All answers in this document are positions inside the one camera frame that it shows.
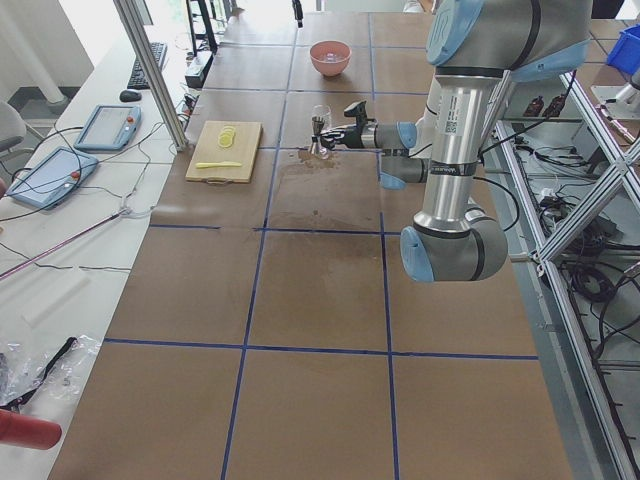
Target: white desk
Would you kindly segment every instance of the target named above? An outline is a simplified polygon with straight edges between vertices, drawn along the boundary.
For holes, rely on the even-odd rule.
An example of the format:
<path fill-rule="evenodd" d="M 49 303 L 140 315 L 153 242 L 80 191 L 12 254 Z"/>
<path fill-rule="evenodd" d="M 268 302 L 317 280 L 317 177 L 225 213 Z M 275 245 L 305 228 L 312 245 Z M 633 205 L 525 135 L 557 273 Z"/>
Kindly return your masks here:
<path fill-rule="evenodd" d="M 184 95 L 184 54 L 169 42 L 169 58 L 163 74 L 174 104 Z M 96 67 L 80 89 L 64 114 L 57 128 L 81 126 L 97 104 L 119 104 L 118 96 L 126 88 L 131 73 L 134 53 L 127 38 L 116 42 L 104 60 Z M 154 125 L 162 122 L 150 91 L 144 91 L 142 100 L 135 103 L 142 108 L 142 123 L 132 143 L 140 141 Z M 73 143 L 78 132 L 65 134 Z M 63 139 L 56 136 L 42 145 L 28 166 L 33 166 L 59 145 Z M 142 145 L 142 150 L 151 157 L 151 162 L 139 184 L 138 191 L 129 202 L 136 212 L 153 206 L 162 191 L 169 173 L 175 150 L 169 133 L 161 126 Z M 99 159 L 109 154 L 96 155 Z M 147 163 L 147 157 L 133 148 L 126 153 L 104 162 L 83 186 L 103 187 L 123 195 L 131 191 L 138 176 Z M 120 200 L 100 189 L 81 189 L 64 204 L 50 212 L 0 222 L 4 229 L 0 242 L 34 256 L 69 238 L 118 210 Z M 0 219 L 30 212 L 12 199 L 0 200 Z M 61 266 L 110 266 L 130 268 L 149 224 L 149 217 L 118 219 L 97 229 L 67 247 L 47 257 L 41 263 Z M 0 271 L 6 271 L 23 259 L 0 247 Z M 0 285 L 0 351 L 5 342 L 24 342 L 24 349 L 35 358 L 45 353 L 52 355 L 70 336 L 86 335 L 102 341 L 113 312 L 127 280 L 128 272 L 103 270 L 54 270 L 30 266 L 13 275 Z M 79 285 L 75 291 L 59 298 L 68 287 Z M 46 312 L 35 328 L 31 328 L 23 315 Z M 79 375 L 78 384 L 84 387 L 95 357 L 88 356 Z M 66 432 L 75 411 L 77 398 L 55 399 L 46 392 L 39 392 L 23 409 L 23 413 L 40 416 L 58 422 Z M 60 450 L 62 441 L 48 451 L 22 449 L 0 445 L 0 478 L 12 480 L 39 480 L 48 476 Z"/>

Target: wooden cutting board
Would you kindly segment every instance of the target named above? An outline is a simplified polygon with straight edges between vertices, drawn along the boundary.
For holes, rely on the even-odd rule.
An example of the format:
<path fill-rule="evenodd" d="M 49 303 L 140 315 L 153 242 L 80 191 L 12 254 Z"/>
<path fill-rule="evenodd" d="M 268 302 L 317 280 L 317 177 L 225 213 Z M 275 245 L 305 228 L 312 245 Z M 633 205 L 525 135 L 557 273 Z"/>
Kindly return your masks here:
<path fill-rule="evenodd" d="M 236 134 L 233 145 L 222 148 L 218 145 L 218 136 L 226 126 L 234 127 Z M 185 178 L 190 182 L 249 183 L 261 134 L 259 122 L 205 122 Z M 242 166 L 196 168 L 197 163 L 218 162 L 238 162 Z"/>

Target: blue box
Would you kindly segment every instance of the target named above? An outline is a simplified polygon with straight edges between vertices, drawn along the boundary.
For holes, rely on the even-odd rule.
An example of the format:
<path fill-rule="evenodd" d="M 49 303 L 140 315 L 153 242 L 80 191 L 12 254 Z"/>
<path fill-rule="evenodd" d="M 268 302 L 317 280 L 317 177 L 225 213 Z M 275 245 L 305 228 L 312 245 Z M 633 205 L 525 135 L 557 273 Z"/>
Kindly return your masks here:
<path fill-rule="evenodd" d="M 620 32 L 620 38 L 607 56 L 607 65 L 633 75 L 640 68 L 640 25 Z"/>

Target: black mouse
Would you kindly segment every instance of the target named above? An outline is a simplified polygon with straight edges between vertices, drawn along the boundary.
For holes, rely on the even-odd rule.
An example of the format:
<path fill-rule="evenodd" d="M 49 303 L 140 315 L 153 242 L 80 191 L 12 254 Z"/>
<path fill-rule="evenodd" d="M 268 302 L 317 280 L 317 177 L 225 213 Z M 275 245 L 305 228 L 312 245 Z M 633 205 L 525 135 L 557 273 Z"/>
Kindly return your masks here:
<path fill-rule="evenodd" d="M 120 92 L 121 102 L 137 102 L 142 98 L 142 94 L 137 90 L 123 90 Z"/>

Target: black keyboard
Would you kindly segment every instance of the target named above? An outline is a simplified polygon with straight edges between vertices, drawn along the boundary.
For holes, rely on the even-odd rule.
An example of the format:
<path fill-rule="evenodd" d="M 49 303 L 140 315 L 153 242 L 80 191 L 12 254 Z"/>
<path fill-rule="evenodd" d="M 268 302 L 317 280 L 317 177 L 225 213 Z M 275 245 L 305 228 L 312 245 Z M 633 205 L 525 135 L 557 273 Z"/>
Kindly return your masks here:
<path fill-rule="evenodd" d="M 160 70 L 162 70 L 165 57 L 167 56 L 167 44 L 162 42 L 151 42 L 151 51 L 153 52 L 153 56 L 156 58 L 156 62 L 158 63 Z M 142 71 L 142 65 L 140 65 L 140 60 L 137 58 L 133 63 L 131 77 L 129 78 L 127 88 L 132 88 L 134 90 L 146 90 L 149 88 L 147 78 L 144 76 L 144 72 Z"/>

